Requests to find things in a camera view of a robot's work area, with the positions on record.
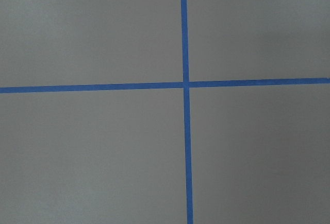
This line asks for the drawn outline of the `blue tape line crosswise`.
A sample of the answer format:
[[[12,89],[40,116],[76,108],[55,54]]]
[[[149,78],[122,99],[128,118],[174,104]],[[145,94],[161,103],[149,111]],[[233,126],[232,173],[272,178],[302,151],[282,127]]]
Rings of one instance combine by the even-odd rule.
[[[43,93],[43,92],[81,92],[110,90],[148,90],[148,89],[184,89],[215,87],[250,87],[267,85],[329,84],[329,78],[288,78],[288,79],[251,79],[190,82],[145,82],[83,85],[49,85],[25,87],[1,87],[2,94]]]

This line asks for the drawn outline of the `blue tape line lengthwise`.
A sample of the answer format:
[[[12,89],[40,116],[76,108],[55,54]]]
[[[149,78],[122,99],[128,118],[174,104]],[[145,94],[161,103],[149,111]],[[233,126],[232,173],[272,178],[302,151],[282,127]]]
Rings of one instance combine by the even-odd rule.
[[[184,135],[185,135],[186,207],[187,207],[187,223],[193,224],[187,0],[180,0],[180,4],[181,4],[181,36],[182,36],[181,41],[182,41],[182,55],[183,55],[183,107],[184,107]]]

